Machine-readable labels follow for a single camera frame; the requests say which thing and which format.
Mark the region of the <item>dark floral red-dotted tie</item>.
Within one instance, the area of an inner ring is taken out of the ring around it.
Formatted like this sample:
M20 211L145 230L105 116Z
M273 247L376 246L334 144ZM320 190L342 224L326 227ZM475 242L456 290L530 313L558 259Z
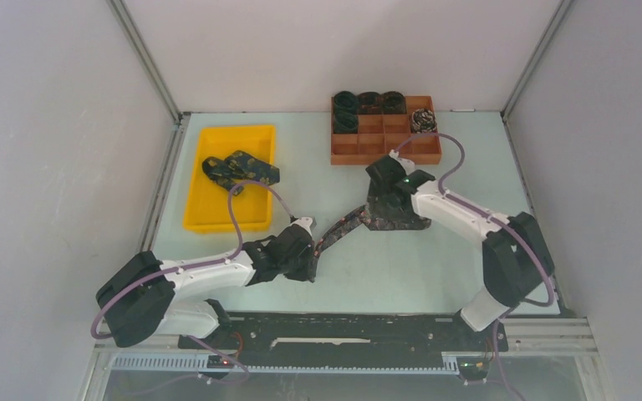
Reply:
M360 226L365 226L371 231L422 231L431 226L431 220L421 217L388 220L373 213L370 206L356 207L321 236L313 251L313 261L318 262L324 251Z

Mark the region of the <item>white-patterned tie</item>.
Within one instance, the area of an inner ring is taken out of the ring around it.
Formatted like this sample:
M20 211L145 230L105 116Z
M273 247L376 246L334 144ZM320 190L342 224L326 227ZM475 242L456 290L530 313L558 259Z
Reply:
M410 115L410 132L412 134L435 133L438 131L436 115L433 110L420 108Z

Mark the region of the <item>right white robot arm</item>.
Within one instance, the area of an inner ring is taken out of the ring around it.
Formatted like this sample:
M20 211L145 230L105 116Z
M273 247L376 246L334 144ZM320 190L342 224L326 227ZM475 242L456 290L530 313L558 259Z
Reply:
M461 320L452 328L458 346L476 348L485 340L488 326L526 302L541 285L547 288L546 305L554 303L554 263L532 215L508 216L482 208L398 155L382 156L366 172L368 228L424 230L439 223L481 252L482 287L457 313Z

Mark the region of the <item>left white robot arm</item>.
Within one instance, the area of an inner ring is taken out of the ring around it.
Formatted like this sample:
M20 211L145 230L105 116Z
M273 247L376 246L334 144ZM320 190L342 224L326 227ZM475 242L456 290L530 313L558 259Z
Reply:
M231 326L216 290L289 280L313 280L311 217L291 222L277 236L248 241L240 249L193 260L160 260L141 251L97 292L96 322L106 322L119 348L133 347L154 335L193 336L211 348L227 344Z

